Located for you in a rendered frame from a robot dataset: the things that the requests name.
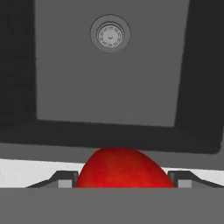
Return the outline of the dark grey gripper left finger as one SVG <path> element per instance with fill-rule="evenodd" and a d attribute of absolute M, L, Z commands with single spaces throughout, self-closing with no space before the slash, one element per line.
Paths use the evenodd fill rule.
<path fill-rule="evenodd" d="M 29 185 L 29 188 L 74 188 L 78 176 L 77 171 L 56 171 L 49 179 Z"/>

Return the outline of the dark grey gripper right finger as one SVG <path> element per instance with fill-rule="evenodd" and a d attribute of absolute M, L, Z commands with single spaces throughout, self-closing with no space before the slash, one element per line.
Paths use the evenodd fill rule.
<path fill-rule="evenodd" d="M 167 175 L 177 188 L 224 188 L 224 185 L 201 179 L 191 171 L 168 171 Z"/>

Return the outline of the red apple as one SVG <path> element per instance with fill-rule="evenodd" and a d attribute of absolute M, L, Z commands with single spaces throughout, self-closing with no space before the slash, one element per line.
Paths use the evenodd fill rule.
<path fill-rule="evenodd" d="M 102 148 L 84 164 L 77 187 L 173 188 L 168 175 L 142 152 L 124 148 Z"/>

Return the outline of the dark grey sink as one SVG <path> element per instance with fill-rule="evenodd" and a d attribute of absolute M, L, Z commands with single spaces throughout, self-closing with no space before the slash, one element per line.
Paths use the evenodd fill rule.
<path fill-rule="evenodd" d="M 130 26 L 120 52 L 91 41 L 107 14 Z M 118 147 L 224 171 L 224 0 L 0 0 L 0 158 Z"/>

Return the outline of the round metal sink drain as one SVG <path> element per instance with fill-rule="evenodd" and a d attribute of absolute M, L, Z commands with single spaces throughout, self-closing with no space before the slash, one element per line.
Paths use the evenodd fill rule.
<path fill-rule="evenodd" d="M 117 53 L 129 44 L 131 29 L 124 18 L 107 14 L 98 17 L 91 24 L 89 35 L 97 50 L 103 53 Z"/>

